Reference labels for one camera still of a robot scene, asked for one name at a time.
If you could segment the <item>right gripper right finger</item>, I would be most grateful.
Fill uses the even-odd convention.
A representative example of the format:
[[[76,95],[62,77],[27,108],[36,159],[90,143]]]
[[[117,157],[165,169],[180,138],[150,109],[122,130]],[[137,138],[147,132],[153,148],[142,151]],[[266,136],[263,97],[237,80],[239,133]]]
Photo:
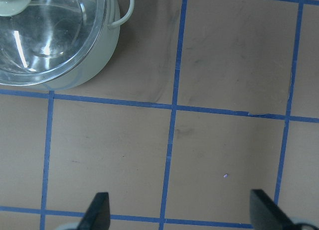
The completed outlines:
[[[250,191],[249,215],[255,230],[298,230],[299,226],[261,189]]]

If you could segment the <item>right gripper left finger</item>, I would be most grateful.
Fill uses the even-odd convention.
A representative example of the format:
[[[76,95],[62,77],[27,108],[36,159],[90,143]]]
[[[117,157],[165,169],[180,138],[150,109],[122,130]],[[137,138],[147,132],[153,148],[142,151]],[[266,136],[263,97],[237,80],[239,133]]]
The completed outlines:
[[[111,223],[109,193],[95,195],[84,217],[77,226],[78,230],[108,230]]]

